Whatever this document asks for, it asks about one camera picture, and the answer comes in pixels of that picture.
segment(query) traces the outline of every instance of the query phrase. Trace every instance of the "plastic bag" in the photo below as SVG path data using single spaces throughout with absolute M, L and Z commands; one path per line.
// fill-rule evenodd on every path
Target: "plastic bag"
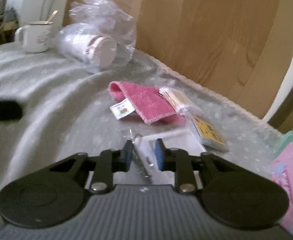
M 75 22 L 58 34 L 57 49 L 67 58 L 88 67 L 125 66 L 136 43 L 136 23 L 112 0 L 73 2 L 70 17 Z

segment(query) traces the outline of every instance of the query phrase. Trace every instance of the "pink towel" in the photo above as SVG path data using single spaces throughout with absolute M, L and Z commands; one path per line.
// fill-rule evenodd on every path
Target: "pink towel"
M 115 101 L 120 102 L 128 98 L 135 111 L 147 124 L 159 121 L 160 119 L 166 123 L 185 122 L 185 118 L 178 115 L 154 87 L 112 81 L 109 84 L 108 90 Z

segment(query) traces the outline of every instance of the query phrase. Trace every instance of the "metal screw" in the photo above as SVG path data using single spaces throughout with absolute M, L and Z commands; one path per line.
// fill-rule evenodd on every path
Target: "metal screw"
M 95 182 L 91 185 L 91 189 L 94 191 L 103 191 L 107 189 L 107 184 L 104 182 Z
M 196 190 L 195 186 L 191 183 L 182 184 L 180 190 L 185 193 L 193 192 Z

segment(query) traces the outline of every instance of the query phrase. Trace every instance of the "white tag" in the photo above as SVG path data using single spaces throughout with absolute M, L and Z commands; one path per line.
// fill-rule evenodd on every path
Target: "white tag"
M 125 100 L 123 100 L 122 102 L 119 102 L 111 106 L 110 109 L 117 120 L 135 111 L 134 107 L 132 106 L 128 98 L 125 98 Z

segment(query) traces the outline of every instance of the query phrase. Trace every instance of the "white lid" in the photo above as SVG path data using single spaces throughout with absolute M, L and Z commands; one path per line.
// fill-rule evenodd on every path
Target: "white lid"
M 101 68 L 111 65 L 115 58 L 117 43 L 112 37 L 99 37 L 89 47 L 87 54 L 90 62 L 99 62 Z

